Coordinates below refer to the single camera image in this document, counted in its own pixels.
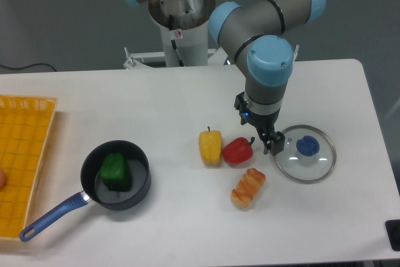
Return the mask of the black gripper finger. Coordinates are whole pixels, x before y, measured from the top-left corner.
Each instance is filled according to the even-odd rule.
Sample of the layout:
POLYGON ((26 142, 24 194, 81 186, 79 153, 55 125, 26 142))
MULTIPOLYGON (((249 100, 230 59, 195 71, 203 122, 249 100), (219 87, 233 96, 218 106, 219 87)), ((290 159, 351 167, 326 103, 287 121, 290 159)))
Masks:
POLYGON ((244 99, 244 92, 238 94, 235 98, 234 102, 234 108, 239 112, 240 116, 247 116, 248 115, 248 109, 247 109, 248 103, 244 99))
POLYGON ((285 135, 282 132, 275 132, 275 130, 265 132, 262 129, 257 128, 257 133, 259 139, 264 145, 263 153, 265 155, 277 155, 284 150, 285 135))

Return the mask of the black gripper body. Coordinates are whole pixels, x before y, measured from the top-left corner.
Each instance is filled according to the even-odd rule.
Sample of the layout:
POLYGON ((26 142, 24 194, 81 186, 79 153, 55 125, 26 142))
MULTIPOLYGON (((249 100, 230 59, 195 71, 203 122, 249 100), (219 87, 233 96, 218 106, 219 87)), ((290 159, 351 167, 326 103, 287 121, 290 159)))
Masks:
POLYGON ((241 124, 246 123, 254 126, 262 134, 268 134, 274 131, 274 124, 278 119, 279 111, 272 114, 260 115, 249 110, 244 110, 239 113, 241 117, 241 124))

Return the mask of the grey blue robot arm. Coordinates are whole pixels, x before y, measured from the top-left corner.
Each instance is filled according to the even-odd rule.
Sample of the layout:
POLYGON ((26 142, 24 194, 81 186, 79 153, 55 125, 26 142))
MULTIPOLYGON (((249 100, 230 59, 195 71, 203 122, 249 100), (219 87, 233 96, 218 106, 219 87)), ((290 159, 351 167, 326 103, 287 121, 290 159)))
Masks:
POLYGON ((216 0, 125 0, 147 3, 158 25, 167 66, 203 66, 213 38, 245 77, 234 107, 242 124, 256 128, 265 153, 284 149, 274 129, 295 53, 282 34, 318 18, 326 0, 260 0, 249 8, 216 0))

